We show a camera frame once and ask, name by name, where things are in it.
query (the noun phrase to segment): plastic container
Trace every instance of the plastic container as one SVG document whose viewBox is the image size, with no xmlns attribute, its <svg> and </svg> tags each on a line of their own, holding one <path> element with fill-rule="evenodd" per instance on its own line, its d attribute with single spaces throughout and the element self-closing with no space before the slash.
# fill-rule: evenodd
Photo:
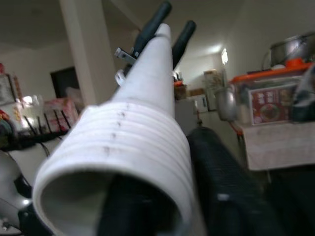
<svg viewBox="0 0 315 236">
<path fill-rule="evenodd" d="M 241 124 L 266 124 L 289 120 L 294 91 L 312 63 L 288 61 L 286 68 L 234 77 L 237 120 Z"/>
</svg>

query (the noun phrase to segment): orange lid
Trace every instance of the orange lid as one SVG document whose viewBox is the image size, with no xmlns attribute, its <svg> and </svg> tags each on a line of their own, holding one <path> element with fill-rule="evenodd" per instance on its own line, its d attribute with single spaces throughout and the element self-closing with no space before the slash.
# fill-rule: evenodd
<svg viewBox="0 0 315 236">
<path fill-rule="evenodd" d="M 293 59 L 289 60 L 286 63 L 286 68 L 283 69 L 277 69 L 277 70 L 266 70 L 266 71 L 261 71 L 257 73 L 252 73 L 248 75 L 240 75 L 236 76 L 233 78 L 231 83 L 238 83 L 238 82 L 243 82 L 246 80 L 253 80 L 257 79 L 259 77 L 269 77 L 269 76 L 276 76 L 276 75 L 281 75 L 281 74 L 287 74 L 287 73 L 292 73 L 292 72 L 303 72 L 307 70 L 313 63 L 303 63 L 301 59 Z"/>
<path fill-rule="evenodd" d="M 183 84 L 184 84 L 184 83 L 183 83 L 182 80 L 178 80 L 178 81 L 175 81 L 175 82 L 174 82 L 174 86 L 175 86 L 175 87 L 182 86 Z"/>
</svg>

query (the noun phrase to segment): picture frame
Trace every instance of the picture frame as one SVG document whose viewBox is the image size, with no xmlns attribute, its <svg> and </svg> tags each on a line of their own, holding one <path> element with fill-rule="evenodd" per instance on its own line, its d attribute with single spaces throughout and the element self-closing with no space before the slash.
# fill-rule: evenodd
<svg viewBox="0 0 315 236">
<path fill-rule="evenodd" d="M 14 103 L 15 99 L 10 75 L 0 75 L 0 106 Z"/>
</svg>

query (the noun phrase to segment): black handle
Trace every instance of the black handle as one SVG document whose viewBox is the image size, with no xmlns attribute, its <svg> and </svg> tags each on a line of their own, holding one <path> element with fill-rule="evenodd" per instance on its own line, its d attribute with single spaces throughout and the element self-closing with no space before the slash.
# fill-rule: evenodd
<svg viewBox="0 0 315 236">
<path fill-rule="evenodd" d="M 165 1 L 161 4 L 155 15 L 143 27 L 142 31 L 138 35 L 133 47 L 133 57 L 137 58 L 139 56 L 147 43 L 154 37 L 154 34 L 156 33 L 158 27 L 171 12 L 171 10 L 172 5 L 169 3 L 169 1 Z"/>
<path fill-rule="evenodd" d="M 182 58 L 188 41 L 190 40 L 192 34 L 196 30 L 196 23 L 194 21 L 188 21 L 183 29 L 182 33 L 179 35 L 176 43 L 173 46 L 173 68 L 176 67 L 180 59 Z"/>
</svg>

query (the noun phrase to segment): dark doorway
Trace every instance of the dark doorway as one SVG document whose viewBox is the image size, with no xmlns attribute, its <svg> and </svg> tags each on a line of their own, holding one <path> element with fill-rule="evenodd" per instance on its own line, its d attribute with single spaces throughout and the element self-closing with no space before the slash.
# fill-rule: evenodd
<svg viewBox="0 0 315 236">
<path fill-rule="evenodd" d="M 67 97 L 67 87 L 80 89 L 74 67 L 50 73 L 57 98 Z"/>
</svg>

